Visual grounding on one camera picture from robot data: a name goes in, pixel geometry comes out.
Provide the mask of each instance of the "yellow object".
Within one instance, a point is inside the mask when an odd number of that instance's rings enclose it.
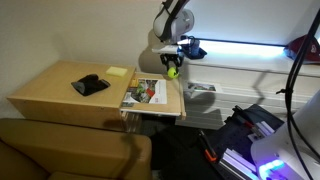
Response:
[[[172,79],[175,79],[179,76],[179,72],[177,72],[176,68],[174,67],[171,67],[169,70],[168,70],[168,76]]]
[[[127,69],[125,68],[118,68],[111,66],[107,71],[106,74],[112,76],[120,76],[123,77],[127,73]]]

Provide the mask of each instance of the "wire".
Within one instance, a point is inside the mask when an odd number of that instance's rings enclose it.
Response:
[[[307,50],[310,46],[310,42],[312,40],[312,38],[314,38],[314,35],[317,31],[317,28],[319,26],[320,23],[320,9],[318,10],[318,13],[310,27],[310,30],[308,32],[308,34],[306,35],[303,44],[301,46],[301,48],[299,49],[299,52],[297,54],[297,57],[292,65],[292,68],[290,70],[288,79],[287,79],[287,84],[286,84],[286,89],[282,89],[280,92],[284,92],[285,93],[285,101],[286,101],[286,107],[287,107],[287,114],[288,114],[288,121],[287,121],[287,125],[288,125],[288,132],[289,132],[289,137],[292,143],[292,146],[294,148],[295,153],[297,154],[297,157],[304,169],[304,171],[306,172],[307,176],[309,177],[309,179],[313,179],[312,175],[310,174],[307,166],[305,165],[301,154],[297,148],[296,142],[294,140],[293,134],[292,134],[292,127],[291,125],[293,125],[294,129],[296,130],[297,134],[300,136],[300,138],[303,140],[303,142],[309,147],[309,149],[320,159],[320,155],[319,153],[310,145],[310,143],[305,139],[305,137],[301,134],[298,126],[295,123],[295,120],[293,118],[292,112],[291,112],[291,102],[292,102],[292,93],[293,93],[293,88],[294,88],[294,84],[295,81],[297,79],[297,76],[299,74],[300,68],[302,66],[302,63],[304,61],[305,55],[307,53]]]

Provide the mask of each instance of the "wooden table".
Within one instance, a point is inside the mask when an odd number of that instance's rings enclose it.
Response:
[[[158,74],[136,73],[135,67],[126,68],[123,77],[106,75],[111,67],[107,64],[75,61],[58,61],[25,86],[18,89],[8,100],[27,119],[71,124],[117,131],[128,130],[128,118],[138,116],[128,113],[153,113],[185,116],[182,87],[177,79]],[[82,96],[71,85],[88,74],[97,74],[111,86],[89,96]],[[134,104],[121,107],[123,98],[133,78],[165,79],[167,104]]]

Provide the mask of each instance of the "black cable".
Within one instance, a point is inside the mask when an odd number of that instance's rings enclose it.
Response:
[[[297,54],[297,57],[292,65],[292,68],[290,70],[289,76],[288,76],[288,80],[287,80],[287,84],[286,84],[286,89],[282,89],[280,92],[284,92],[285,93],[285,101],[286,101],[286,107],[287,107],[287,114],[288,114],[288,121],[287,121],[287,125],[288,125],[288,132],[289,132],[289,137],[292,143],[292,146],[295,150],[295,153],[303,167],[303,169],[305,170],[306,174],[308,175],[309,179],[313,179],[312,175],[310,174],[307,166],[305,165],[300,152],[297,148],[297,145],[295,143],[293,134],[292,134],[292,129],[291,129],[291,123],[294,126],[297,134],[300,136],[300,138],[303,140],[303,142],[309,147],[309,149],[319,158],[319,153],[310,145],[310,143],[305,139],[305,137],[301,134],[298,126],[296,125],[292,112],[291,112],[291,102],[292,102],[292,93],[293,93],[293,88],[294,88],[294,84],[296,81],[296,78],[298,76],[298,73],[300,71],[300,68],[302,66],[302,63],[304,61],[305,55],[307,53],[307,50],[311,44],[312,39],[314,38],[314,35],[317,31],[317,28],[319,26],[320,23],[320,9],[318,10],[318,13],[310,27],[310,30],[308,32],[308,34],[306,35],[303,44],[301,46],[301,48],[299,49],[299,52]]]

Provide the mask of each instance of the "wooden cabinet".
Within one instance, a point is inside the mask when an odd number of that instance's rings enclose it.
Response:
[[[134,104],[121,108],[121,103],[133,78],[160,78],[163,75],[136,74],[135,67],[126,68],[123,77],[106,75],[107,64],[58,61],[25,86],[8,97],[8,100],[27,119],[50,121],[99,129],[129,131],[126,113],[159,113],[174,116],[183,114],[180,84],[177,79],[167,79],[168,103],[166,105]],[[82,96],[71,85],[88,74],[97,74],[111,86],[89,96]]]

